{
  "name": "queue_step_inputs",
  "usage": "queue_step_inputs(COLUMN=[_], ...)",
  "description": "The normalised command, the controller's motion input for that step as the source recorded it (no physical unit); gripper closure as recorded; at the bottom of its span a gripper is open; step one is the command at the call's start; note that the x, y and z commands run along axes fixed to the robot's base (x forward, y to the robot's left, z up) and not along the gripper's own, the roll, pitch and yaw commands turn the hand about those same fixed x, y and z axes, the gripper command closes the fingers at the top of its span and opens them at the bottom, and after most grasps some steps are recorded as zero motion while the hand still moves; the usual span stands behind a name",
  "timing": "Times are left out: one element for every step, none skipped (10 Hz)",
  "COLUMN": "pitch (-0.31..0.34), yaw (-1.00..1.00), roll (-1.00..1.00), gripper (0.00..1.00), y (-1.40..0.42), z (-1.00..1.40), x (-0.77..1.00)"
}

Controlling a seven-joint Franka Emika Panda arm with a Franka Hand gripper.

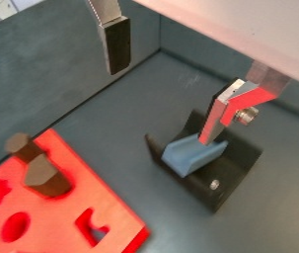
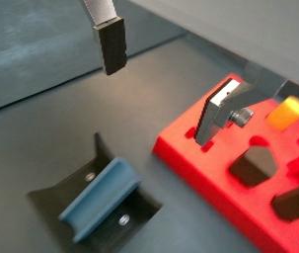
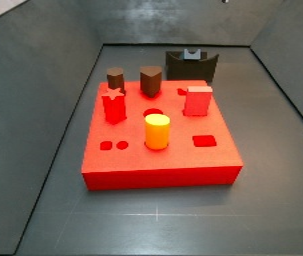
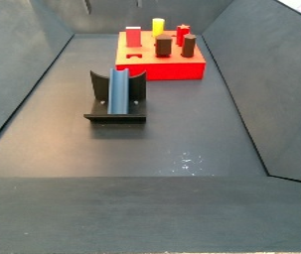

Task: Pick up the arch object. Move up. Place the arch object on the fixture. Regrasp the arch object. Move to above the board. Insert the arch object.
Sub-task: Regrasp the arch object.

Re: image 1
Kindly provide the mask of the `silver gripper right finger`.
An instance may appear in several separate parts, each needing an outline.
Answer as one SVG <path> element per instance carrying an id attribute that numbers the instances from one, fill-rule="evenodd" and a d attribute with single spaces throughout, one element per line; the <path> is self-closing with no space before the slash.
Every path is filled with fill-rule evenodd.
<path id="1" fill-rule="evenodd" d="M 246 80 L 237 79 L 214 96 L 205 126 L 199 133 L 201 143 L 211 143 L 234 119 L 248 125 L 256 117 L 253 107 L 278 98 L 289 81 L 288 75 L 256 61 Z"/>

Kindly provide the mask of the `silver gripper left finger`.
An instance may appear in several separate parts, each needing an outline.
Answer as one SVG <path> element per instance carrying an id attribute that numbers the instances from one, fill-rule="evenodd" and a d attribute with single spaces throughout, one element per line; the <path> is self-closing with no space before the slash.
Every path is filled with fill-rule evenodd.
<path id="1" fill-rule="evenodd" d="M 86 0 L 97 17 L 98 31 L 111 75 L 131 63 L 131 19 L 122 14 L 118 0 Z"/>

